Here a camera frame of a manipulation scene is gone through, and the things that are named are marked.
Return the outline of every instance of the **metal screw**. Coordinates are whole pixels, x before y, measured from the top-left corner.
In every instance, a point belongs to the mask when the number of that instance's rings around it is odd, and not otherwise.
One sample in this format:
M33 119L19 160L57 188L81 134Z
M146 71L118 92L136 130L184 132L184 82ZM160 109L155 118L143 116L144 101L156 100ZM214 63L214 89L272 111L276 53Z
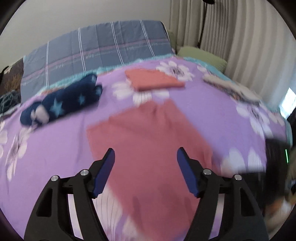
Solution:
M234 179L237 180L237 181L240 181L242 179L242 176L241 175L234 175Z
M58 180L58 179L59 179L59 176L57 176L57 175L54 175L54 176L51 177L51 180L52 180L53 182L55 182L55 181Z
M84 169L80 172L81 176L86 176L89 173L89 171L87 169Z
M205 175L211 175L211 174L212 174L212 171L211 171L210 169L204 169L204 170L203 170L203 173L204 173Z

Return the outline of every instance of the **curtain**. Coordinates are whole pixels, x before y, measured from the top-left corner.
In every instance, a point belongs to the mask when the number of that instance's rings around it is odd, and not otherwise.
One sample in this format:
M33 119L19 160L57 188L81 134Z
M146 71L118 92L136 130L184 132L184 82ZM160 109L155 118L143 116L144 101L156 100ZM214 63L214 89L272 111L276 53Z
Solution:
M172 0L170 29L180 46L196 46L202 0ZM277 108L293 79L296 40L267 0L216 0L208 5L201 49L228 62L225 75Z

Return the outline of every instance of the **blue gripper pad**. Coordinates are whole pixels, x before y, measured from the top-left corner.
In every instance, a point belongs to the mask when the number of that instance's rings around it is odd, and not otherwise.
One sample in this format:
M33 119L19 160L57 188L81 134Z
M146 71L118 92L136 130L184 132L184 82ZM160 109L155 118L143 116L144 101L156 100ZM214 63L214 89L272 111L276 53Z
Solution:
M197 195L199 194L199 190L197 186L198 180L188 163L188 159L189 157L187 156L184 149L179 148L177 151L177 161L179 163L181 172L183 174L183 177L185 179L189 192L191 192L195 197L197 197Z
M95 177L95 182L94 182L93 195L95 197L97 197L99 194L101 194L103 192L106 182L108 180L108 177L110 175L110 172L113 168L113 165L115 162L114 150L111 149L108 156L104 156L102 161L104 161L104 164L101 167L100 171L98 172L97 176Z

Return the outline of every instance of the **folded orange cloth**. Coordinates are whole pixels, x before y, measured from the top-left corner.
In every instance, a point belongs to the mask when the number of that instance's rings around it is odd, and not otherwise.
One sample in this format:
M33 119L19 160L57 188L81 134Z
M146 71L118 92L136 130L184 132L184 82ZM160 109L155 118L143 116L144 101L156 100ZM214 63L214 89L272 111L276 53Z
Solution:
M175 77L159 70L128 69L125 71L125 74L136 91L185 86L184 82L180 82Z

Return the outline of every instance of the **navy blue cloth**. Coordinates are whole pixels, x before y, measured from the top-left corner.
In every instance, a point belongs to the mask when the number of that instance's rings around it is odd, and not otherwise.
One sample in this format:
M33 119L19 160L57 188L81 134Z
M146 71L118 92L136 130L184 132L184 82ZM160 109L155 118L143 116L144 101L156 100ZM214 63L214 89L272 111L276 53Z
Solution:
M96 75L89 74L65 89L47 95L41 102L34 102L22 112L21 123L41 126L98 102L103 88L96 86L96 79Z

